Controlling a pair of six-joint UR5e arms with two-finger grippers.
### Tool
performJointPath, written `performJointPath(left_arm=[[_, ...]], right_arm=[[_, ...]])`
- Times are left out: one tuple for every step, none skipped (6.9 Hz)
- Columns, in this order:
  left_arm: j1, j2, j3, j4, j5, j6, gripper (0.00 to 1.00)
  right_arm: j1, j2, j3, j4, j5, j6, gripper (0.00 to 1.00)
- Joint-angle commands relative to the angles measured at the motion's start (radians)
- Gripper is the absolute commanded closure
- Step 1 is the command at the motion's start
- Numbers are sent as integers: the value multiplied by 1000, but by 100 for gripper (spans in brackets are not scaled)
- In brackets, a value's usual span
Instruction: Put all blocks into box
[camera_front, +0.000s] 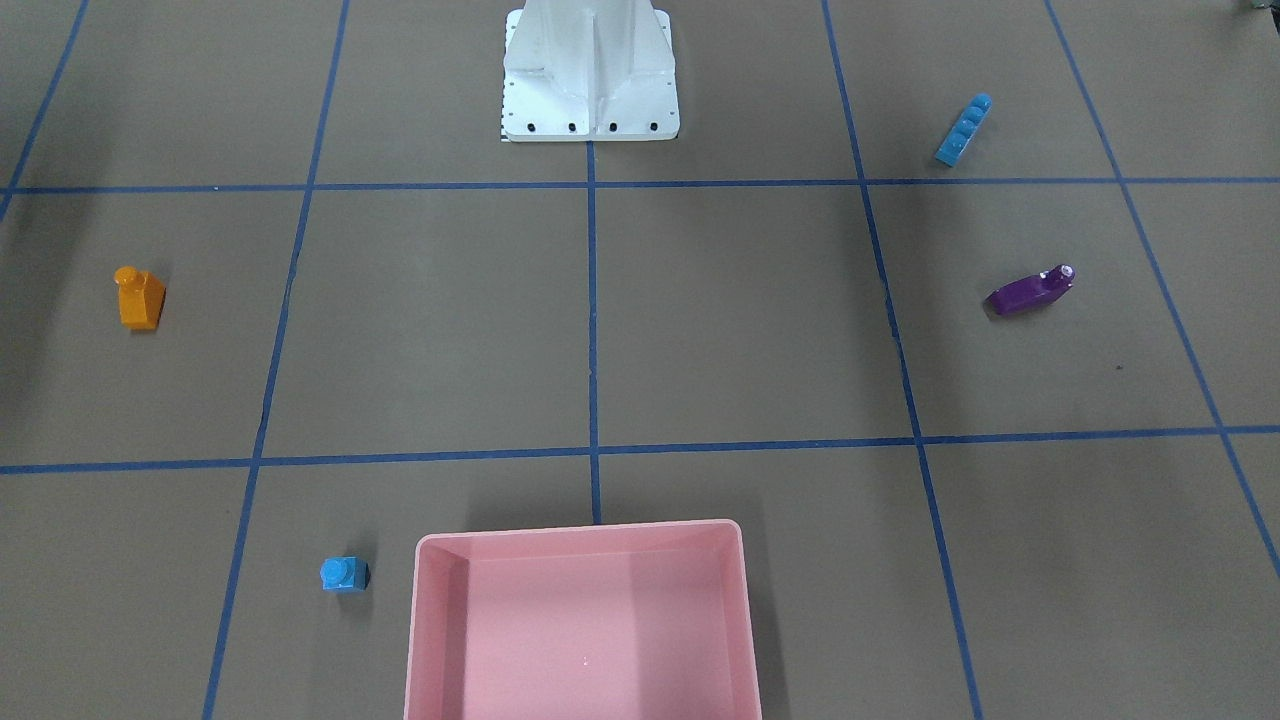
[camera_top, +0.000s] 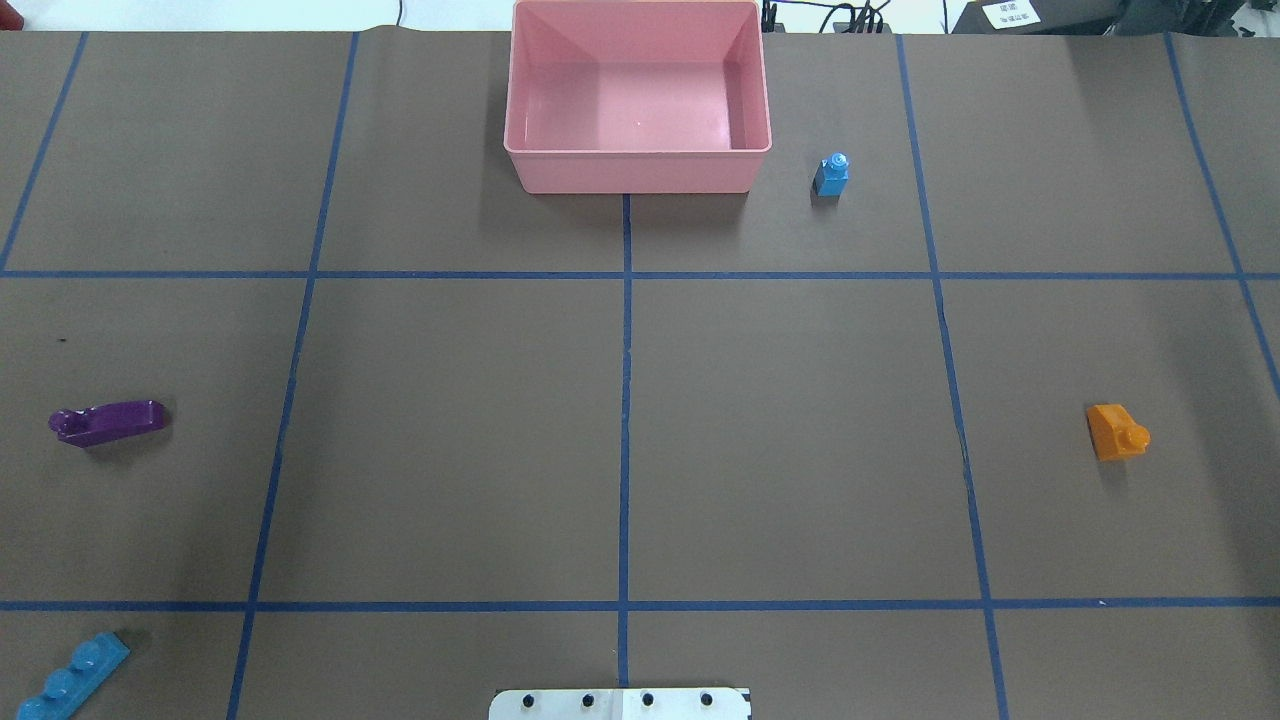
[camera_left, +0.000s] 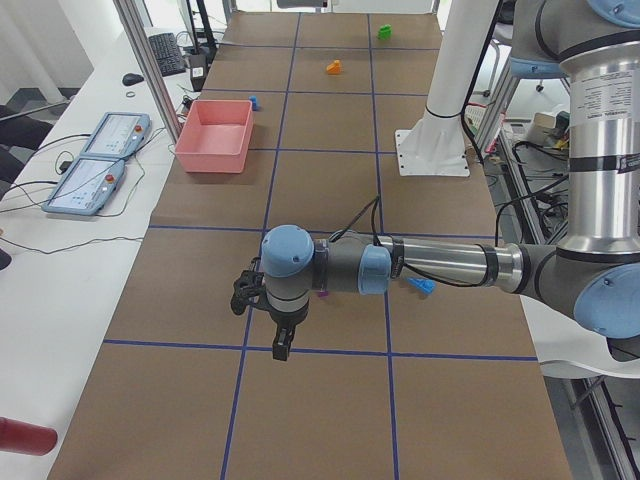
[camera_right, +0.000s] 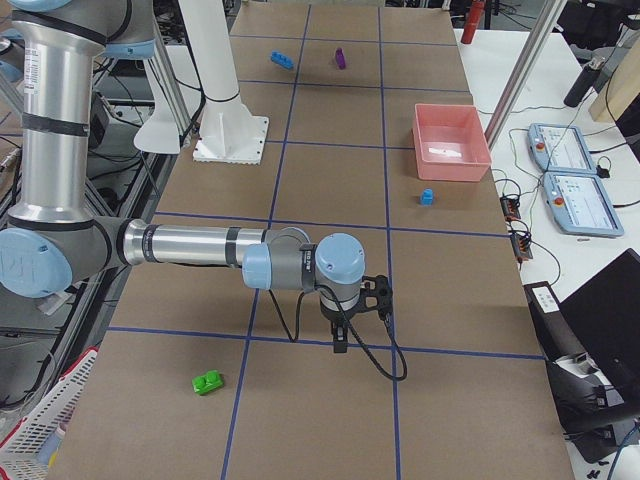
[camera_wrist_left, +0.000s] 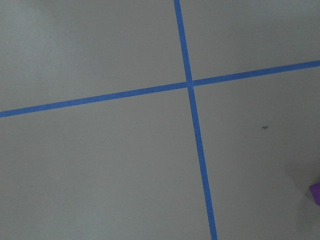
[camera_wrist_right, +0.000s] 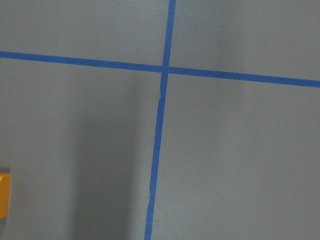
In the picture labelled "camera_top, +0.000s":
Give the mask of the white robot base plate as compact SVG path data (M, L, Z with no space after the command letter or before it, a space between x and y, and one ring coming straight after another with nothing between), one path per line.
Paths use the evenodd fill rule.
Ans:
M748 689L732 687L509 689L489 719L751 719Z

